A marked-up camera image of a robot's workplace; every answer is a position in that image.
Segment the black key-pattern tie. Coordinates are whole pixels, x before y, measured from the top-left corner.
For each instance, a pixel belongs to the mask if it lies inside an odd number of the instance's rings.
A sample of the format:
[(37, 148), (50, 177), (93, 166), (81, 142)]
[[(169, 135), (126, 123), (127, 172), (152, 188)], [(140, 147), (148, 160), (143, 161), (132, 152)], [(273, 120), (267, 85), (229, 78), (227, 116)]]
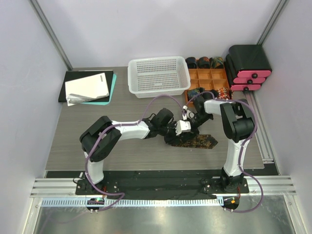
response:
[(192, 139), (182, 142), (180, 148), (198, 148), (198, 149), (213, 149), (218, 144), (218, 141), (212, 135), (197, 135)]

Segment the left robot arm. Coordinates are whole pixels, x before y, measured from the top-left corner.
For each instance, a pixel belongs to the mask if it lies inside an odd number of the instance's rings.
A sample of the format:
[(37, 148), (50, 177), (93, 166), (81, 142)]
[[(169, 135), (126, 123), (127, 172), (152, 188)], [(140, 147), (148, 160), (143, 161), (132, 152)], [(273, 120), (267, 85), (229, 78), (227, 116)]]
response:
[(158, 135), (164, 138), (177, 137), (178, 121), (174, 114), (161, 109), (157, 114), (132, 122), (112, 121), (107, 116), (100, 117), (79, 138), (86, 158), (87, 189), (92, 194), (100, 194), (104, 188), (104, 159), (119, 141), (129, 139), (149, 139)]

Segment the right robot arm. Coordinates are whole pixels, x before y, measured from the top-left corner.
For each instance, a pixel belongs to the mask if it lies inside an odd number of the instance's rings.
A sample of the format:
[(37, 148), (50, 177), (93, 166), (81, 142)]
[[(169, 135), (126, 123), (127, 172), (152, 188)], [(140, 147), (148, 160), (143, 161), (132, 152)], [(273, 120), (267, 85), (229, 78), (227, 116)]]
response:
[(235, 193), (243, 184), (245, 153), (257, 130), (254, 111), (246, 99), (205, 99), (198, 96), (192, 102), (196, 109), (195, 123), (199, 125), (203, 124), (204, 121), (200, 118), (205, 115), (221, 116), (223, 131), (228, 139), (228, 149), (226, 162), (221, 169), (219, 187), (225, 193)]

